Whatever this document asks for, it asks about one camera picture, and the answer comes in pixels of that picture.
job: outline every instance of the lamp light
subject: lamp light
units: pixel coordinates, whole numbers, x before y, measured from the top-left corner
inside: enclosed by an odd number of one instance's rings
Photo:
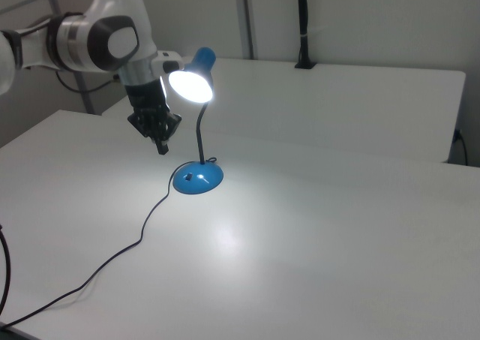
[[[173,178],[173,187],[183,194],[202,194],[216,188],[224,179],[224,172],[215,163],[217,159],[205,160],[200,132],[203,114],[213,98],[213,79],[210,71],[215,60],[213,50],[202,47],[196,52],[192,62],[185,65],[183,71],[175,71],[169,75],[169,83],[179,95],[189,101],[203,104],[196,121],[200,161],[183,166]]]

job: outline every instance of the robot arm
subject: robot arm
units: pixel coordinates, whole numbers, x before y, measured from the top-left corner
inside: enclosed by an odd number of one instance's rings
[[[16,69],[118,71],[133,106],[128,121],[155,142],[160,154],[168,152],[167,142],[182,118],[170,112],[160,76],[184,64],[178,53],[157,50],[143,0],[94,0],[84,14],[66,13],[28,29],[1,32],[10,54],[0,35],[0,61],[9,64],[0,73],[0,94],[13,79],[12,55]]]

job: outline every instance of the black power cord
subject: black power cord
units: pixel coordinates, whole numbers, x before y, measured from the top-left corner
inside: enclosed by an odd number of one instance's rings
[[[300,51],[298,52],[298,63],[295,68],[310,70],[316,64],[308,55],[308,4],[307,0],[298,0],[298,19],[300,25]]]
[[[7,302],[8,291],[10,289],[10,279],[11,279],[11,263],[10,263],[10,252],[8,251],[7,240],[5,239],[4,234],[2,233],[2,226],[0,225],[0,241],[3,248],[3,253],[5,255],[5,286],[3,288],[3,295],[1,296],[0,301],[0,314],[2,314]]]
[[[463,147],[463,156],[465,158],[465,166],[468,166],[468,155],[467,155],[467,145],[465,144],[464,136],[462,135],[462,130],[456,128],[453,133],[452,143],[456,143],[457,141],[462,142]]]
[[[95,91],[98,91],[100,89],[102,89],[103,87],[109,85],[110,83],[114,82],[116,80],[116,77],[118,75],[115,75],[113,78],[114,80],[109,80],[109,81],[106,81],[105,83],[102,83],[101,85],[97,86],[97,87],[94,87],[93,89],[89,89],[89,90],[85,90],[85,91],[82,91],[82,90],[78,90],[78,89],[74,89],[73,87],[70,87],[69,85],[67,85],[67,83],[65,83],[64,80],[62,80],[62,78],[60,77],[60,74],[58,71],[55,71],[55,75],[57,75],[57,79],[58,81],[60,81],[60,83],[68,90],[72,91],[72,92],[75,92],[77,94],[90,94],[92,92],[95,92]]]
[[[30,35],[30,34],[33,34],[34,32],[38,31],[38,30],[41,30],[41,29],[45,29],[48,25],[49,25],[50,21],[40,25],[40,26],[37,26],[37,27],[34,27],[33,29],[29,29],[28,31],[25,31],[25,32],[22,32],[20,34],[20,37],[24,37],[26,35]]]
[[[216,158],[211,158],[209,159],[209,161],[216,161]],[[69,291],[59,297],[57,297],[55,300],[49,302],[48,304],[42,306],[41,308],[33,311],[32,313],[24,316],[24,317],[21,317],[20,319],[18,320],[15,320],[15,321],[12,321],[11,323],[7,323],[5,324],[4,326],[0,327],[0,331],[5,331],[7,328],[11,327],[11,326],[14,326],[14,325],[17,325],[18,323],[21,323],[27,319],[29,319],[30,317],[33,317],[35,316],[36,314],[39,314],[40,312],[42,312],[43,310],[49,308],[50,306],[52,306],[53,304],[55,304],[56,302],[64,299],[65,297],[67,296],[70,296],[72,295],[73,293],[76,293],[80,290],[82,290],[91,280],[93,280],[93,278],[106,266],[108,265],[108,263],[110,263],[113,259],[115,259],[116,257],[120,256],[121,254],[124,254],[125,252],[127,252],[128,250],[131,250],[132,248],[134,248],[135,246],[139,245],[142,240],[143,240],[143,233],[144,233],[144,230],[145,230],[145,226],[147,225],[147,221],[150,219],[150,216],[152,215],[153,211],[155,211],[155,209],[162,203],[165,201],[165,199],[168,198],[168,196],[170,195],[170,186],[172,184],[172,180],[173,180],[173,177],[174,175],[176,174],[176,172],[181,168],[183,167],[184,165],[186,164],[191,164],[193,161],[188,161],[188,162],[185,162],[183,164],[181,164],[180,166],[178,166],[176,169],[174,169],[174,171],[172,172],[172,175],[170,175],[170,178],[168,180],[168,188],[167,188],[167,193],[164,197],[162,197],[150,210],[150,212],[148,213],[146,219],[144,220],[143,222],[143,226],[142,226],[142,231],[140,232],[140,238],[134,242],[133,244],[127,246],[126,248],[123,248],[122,250],[120,250],[119,252],[117,252],[116,254],[114,254],[110,259],[108,259],[107,261],[105,261],[104,263],[102,263],[98,269],[96,269],[94,271],[93,274],[91,274],[91,276],[83,283],[81,284],[79,287],[77,287],[76,289],[73,289],[72,291]]]

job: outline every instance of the white wall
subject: white wall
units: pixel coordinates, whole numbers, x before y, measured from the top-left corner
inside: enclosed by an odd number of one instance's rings
[[[308,8],[315,61],[466,72],[457,126],[480,166],[480,0],[308,0]],[[252,12],[258,59],[296,61],[297,0],[252,0]],[[460,150],[453,159],[462,164]]]
[[[22,29],[52,11],[47,0],[0,0],[0,13],[0,29]],[[12,88],[0,97],[0,147],[60,109],[85,111],[80,98],[71,97],[52,71],[17,71]]]

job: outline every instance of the cable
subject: cable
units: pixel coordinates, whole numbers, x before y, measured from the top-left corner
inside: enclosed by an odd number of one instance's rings
[[[47,21],[47,22],[44,23],[43,25],[34,27],[33,29],[30,29],[30,30],[25,31],[25,32],[22,32],[22,33],[20,34],[20,37],[22,38],[23,36],[33,34],[34,32],[36,32],[36,31],[38,31],[38,30],[45,29],[45,28],[48,26],[49,23],[50,23],[50,21]]]
[[[215,162],[217,159],[216,158],[210,158],[209,161],[212,160],[213,162]],[[131,250],[132,248],[134,248],[135,246],[139,245],[142,240],[143,240],[143,232],[145,230],[145,226],[147,225],[147,221],[150,219],[150,216],[152,215],[153,211],[155,211],[155,209],[162,203],[165,201],[165,199],[168,198],[168,196],[170,195],[170,186],[172,184],[172,180],[173,180],[173,177],[174,175],[176,174],[176,172],[180,169],[180,167],[183,167],[184,165],[186,164],[191,164],[193,161],[188,161],[188,162],[185,162],[183,164],[181,164],[180,166],[178,166],[176,169],[174,169],[174,171],[172,172],[172,175],[170,175],[170,178],[168,180],[168,190],[166,192],[166,195],[164,197],[162,197],[160,199],[160,201],[158,201],[154,206],[153,208],[151,208],[150,212],[148,213],[145,221],[143,222],[143,226],[142,226],[142,231],[140,233],[140,238],[134,242],[133,244],[127,246],[126,248],[123,248],[122,250],[120,250],[119,252],[117,252],[116,254],[114,254],[110,259],[108,259],[107,261],[105,261],[104,263],[102,263],[100,265],[100,267],[98,267],[98,269],[96,269],[94,271],[93,274],[91,274],[91,276],[87,279],[87,281],[85,281],[82,285],[80,285],[79,287],[77,287],[76,289],[72,290],[72,291],[69,291],[63,295],[61,295],[60,297],[57,297],[55,300],[53,300],[52,302],[49,302],[48,304],[42,306],[41,308],[33,311],[32,313],[24,316],[24,317],[21,317],[20,319],[18,320],[15,320],[15,321],[12,321],[11,323],[7,323],[6,325],[0,327],[0,332],[1,331],[4,331],[6,330],[7,328],[11,327],[11,326],[14,326],[14,325],[17,325],[18,323],[21,323],[27,319],[29,319],[30,317],[32,316],[35,316],[36,314],[39,314],[40,312],[42,312],[43,310],[45,310],[46,308],[49,308],[50,306],[52,306],[53,304],[55,304],[56,302],[64,299],[65,297],[67,296],[70,296],[72,295],[73,293],[76,293],[80,290],[82,290],[106,265],[108,265],[108,263],[110,261],[112,261],[113,259],[115,259],[116,257],[118,257],[119,255],[125,253],[126,251],[128,250]]]
[[[105,83],[102,83],[100,86],[97,86],[97,87],[94,87],[93,89],[90,89],[90,90],[85,90],[85,91],[82,91],[82,90],[77,90],[77,89],[74,89],[73,87],[70,87],[69,85],[67,85],[65,83],[64,80],[62,80],[62,78],[60,77],[60,74],[58,71],[55,71],[55,75],[57,75],[57,79],[58,81],[60,81],[60,83],[68,90],[72,91],[72,92],[76,92],[77,94],[89,94],[91,92],[95,92],[95,91],[98,91],[100,89],[102,89],[103,87],[109,85],[110,83],[113,82],[113,80],[109,80]]]
[[[458,139],[462,142],[462,145],[463,145],[463,154],[465,156],[465,166],[468,166],[467,145],[465,145],[465,140],[461,133],[458,134]]]
[[[7,240],[2,233],[2,226],[0,225],[0,240],[1,246],[3,247],[3,252],[5,255],[5,286],[3,288],[3,295],[1,296],[0,302],[0,314],[3,312],[5,303],[7,302],[8,291],[10,289],[10,279],[11,279],[11,263],[10,263],[10,252],[8,251]]]

